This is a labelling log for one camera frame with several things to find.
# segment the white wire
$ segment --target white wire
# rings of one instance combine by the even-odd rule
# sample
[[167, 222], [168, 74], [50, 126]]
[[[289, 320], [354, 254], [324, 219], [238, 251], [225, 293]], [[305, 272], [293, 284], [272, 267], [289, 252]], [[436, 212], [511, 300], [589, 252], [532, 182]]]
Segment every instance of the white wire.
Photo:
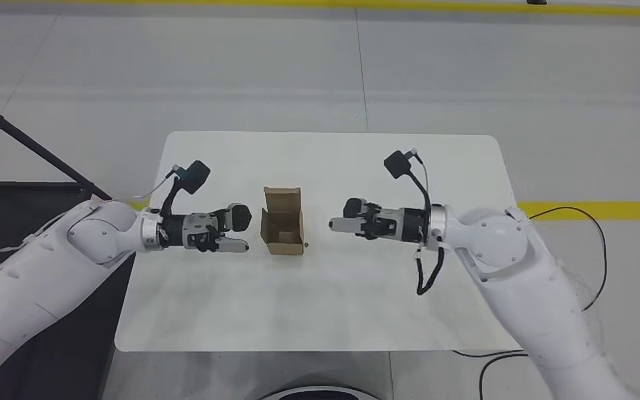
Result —
[[138, 195], [138, 196], [130, 196], [130, 197], [120, 197], [117, 199], [113, 199], [113, 201], [126, 201], [126, 200], [144, 200], [147, 197], [151, 196], [153, 194], [153, 192], [155, 192], [156, 190], [158, 190], [160, 188], [160, 186], [162, 186], [162, 184], [164, 184], [167, 179], [169, 179], [169, 177], [165, 177], [163, 180], [160, 181], [160, 183], [158, 183], [156, 185], [156, 187], [154, 187], [153, 189], [151, 189], [151, 191], [147, 194], [143, 194], [143, 195]]
[[51, 218], [49, 221], [47, 221], [47, 223], [42, 225], [40, 227], [40, 229], [38, 229], [37, 231], [35, 231], [32, 234], [28, 235], [24, 239], [22, 239], [22, 243], [20, 243], [19, 246], [16, 246], [16, 247], [5, 247], [3, 249], [0, 249], [0, 253], [6, 253], [6, 252], [9, 252], [9, 251], [16, 251], [16, 250], [22, 249], [24, 246], [29, 244], [29, 242], [31, 242], [31, 240], [33, 240], [34, 238], [42, 235], [42, 232], [44, 232], [48, 227], [50, 227], [51, 224], [53, 224], [54, 222], [56, 222], [60, 218], [64, 217], [67, 212], [68, 211], [65, 211], [65, 212], [60, 213], [60, 214], [56, 215], [55, 217]]
[[422, 170], [424, 171], [424, 190], [429, 191], [429, 175], [427, 175], [427, 167], [424, 166], [424, 163], [420, 163], [422, 165]]

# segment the black cable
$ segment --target black cable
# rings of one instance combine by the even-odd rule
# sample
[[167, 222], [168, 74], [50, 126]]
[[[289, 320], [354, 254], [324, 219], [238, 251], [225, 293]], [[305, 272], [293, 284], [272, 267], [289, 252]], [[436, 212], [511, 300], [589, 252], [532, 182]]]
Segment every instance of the black cable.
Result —
[[603, 272], [603, 277], [602, 277], [602, 283], [600, 284], [600, 288], [598, 289], [598, 292], [593, 297], [591, 302], [589, 304], [587, 304], [587, 306], [582, 309], [582, 311], [584, 312], [584, 311], [587, 311], [588, 309], [590, 309], [591, 306], [593, 306], [596, 303], [596, 301], [598, 300], [598, 298], [602, 294], [602, 291], [604, 290], [604, 285], [607, 283], [607, 275], [609, 273], [609, 259], [607, 257], [607, 239], [605, 238], [604, 231], [602, 230], [602, 227], [600, 226], [598, 221], [591, 214], [589, 214], [588, 212], [586, 212], [586, 211], [584, 211], [584, 210], [582, 210], [580, 208], [577, 208], [577, 207], [571, 207], [571, 206], [555, 207], [555, 208], [552, 208], [550, 210], [546, 210], [546, 211], [543, 211], [541, 213], [535, 214], [535, 215], [529, 217], [529, 219], [538, 218], [538, 217], [543, 216], [545, 214], [549, 214], [549, 213], [552, 213], [552, 212], [555, 212], [555, 211], [559, 211], [559, 210], [576, 211], [576, 212], [579, 212], [579, 213], [583, 214], [587, 218], [589, 218], [596, 225], [596, 228], [598, 228], [598, 233], [600, 234], [600, 240], [602, 241], [602, 256], [603, 256], [603, 259], [604, 259], [604, 272]]
[[500, 356], [503, 354], [522, 353], [522, 350], [505, 350], [505, 351], [497, 351], [495, 353], [487, 353], [487, 354], [468, 354], [468, 353], [463, 353], [457, 350], [451, 350], [451, 351], [456, 353], [459, 356], [467, 357], [467, 358], [486, 358], [486, 357]]
[[[438, 242], [441, 242], [442, 237], [438, 236], [437, 240]], [[442, 269], [442, 265], [444, 264], [444, 249], [442, 247], [438, 247], [438, 262], [436, 263], [436, 266], [433, 269], [433, 272], [431, 272], [431, 275], [427, 280], [427, 284], [424, 287], [422, 286], [424, 283], [424, 272], [422, 270], [422, 260], [419, 257], [420, 249], [418, 249], [417, 253], [418, 257], [416, 257], [416, 264], [418, 265], [418, 288], [416, 289], [416, 293], [418, 294], [418, 296], [422, 296], [423, 294], [427, 293], [429, 289], [431, 289], [436, 281], [436, 278], [438, 277], [438, 274], [440, 273], [440, 270]]]
[[484, 392], [483, 392], [483, 386], [484, 386], [484, 374], [487, 372], [487, 368], [489, 368], [491, 366], [491, 364], [500, 361], [500, 360], [504, 360], [505, 358], [512, 358], [512, 357], [529, 357], [528, 355], [524, 354], [524, 353], [518, 353], [518, 354], [505, 354], [503, 356], [500, 357], [496, 357], [493, 360], [487, 362], [484, 367], [482, 367], [482, 371], [480, 371], [480, 379], [478, 382], [478, 390], [480, 392], [480, 400], [484, 400]]
[[431, 220], [431, 199], [429, 198], [429, 193], [427, 193], [427, 190], [424, 188], [424, 186], [422, 186], [422, 183], [420, 183], [420, 181], [418, 180], [418, 178], [416, 178], [413, 172], [409, 171], [407, 175], [409, 175], [413, 183], [415, 183], [418, 189], [420, 189], [420, 192], [422, 192], [422, 196], [424, 197], [424, 220], [422, 224], [422, 243], [426, 246], [428, 235], [429, 235], [429, 232], [428, 232], [429, 222]]

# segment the floor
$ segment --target floor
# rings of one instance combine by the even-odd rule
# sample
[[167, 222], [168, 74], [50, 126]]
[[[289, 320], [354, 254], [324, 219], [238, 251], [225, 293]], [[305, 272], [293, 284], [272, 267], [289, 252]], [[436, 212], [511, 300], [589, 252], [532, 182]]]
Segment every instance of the floor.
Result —
[[[490, 134], [518, 200], [637, 201], [639, 31], [621, 18], [4, 4], [0, 111], [118, 197], [149, 188], [172, 131], [272, 130]], [[0, 179], [64, 176], [0, 137]], [[589, 318], [637, 386], [640, 223], [603, 227], [611, 271]], [[591, 225], [541, 230], [597, 287]], [[482, 365], [450, 352], [116, 353], [104, 397], [256, 399], [339, 383], [475, 399]], [[489, 399], [550, 398], [524, 359], [496, 364], [486, 385]]]

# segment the black stand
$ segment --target black stand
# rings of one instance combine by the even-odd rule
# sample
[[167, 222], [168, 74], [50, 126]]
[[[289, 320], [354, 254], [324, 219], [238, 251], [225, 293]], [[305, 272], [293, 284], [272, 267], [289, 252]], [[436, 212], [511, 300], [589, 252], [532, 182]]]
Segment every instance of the black stand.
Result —
[[29, 135], [22, 132], [15, 125], [7, 121], [2, 115], [0, 115], [0, 129], [7, 132], [9, 136], [22, 143], [26, 148], [33, 151], [40, 157], [42, 157], [49, 164], [56, 167], [58, 170], [65, 173], [68, 177], [78, 182], [83, 189], [95, 194], [102, 200], [111, 200], [111, 196], [105, 193], [102, 189], [97, 187], [93, 182], [82, 176], [78, 171], [71, 168], [67, 163], [56, 157], [49, 150], [45, 149], [40, 143], [31, 139]]

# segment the box flap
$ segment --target box flap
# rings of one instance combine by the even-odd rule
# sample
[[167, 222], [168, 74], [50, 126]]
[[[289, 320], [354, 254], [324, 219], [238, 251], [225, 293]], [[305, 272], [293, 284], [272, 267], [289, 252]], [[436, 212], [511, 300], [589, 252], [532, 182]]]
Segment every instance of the box flap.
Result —
[[265, 243], [269, 243], [269, 213], [262, 209], [262, 221], [260, 223], [260, 236]]
[[302, 226], [302, 210], [300, 210], [300, 215], [298, 216], [298, 227], [300, 228], [300, 240], [304, 245], [304, 226]]
[[300, 188], [264, 188], [269, 212], [297, 213], [301, 208]]
[[269, 253], [287, 256], [299, 256], [304, 253], [304, 245], [289, 243], [269, 243], [267, 244]]

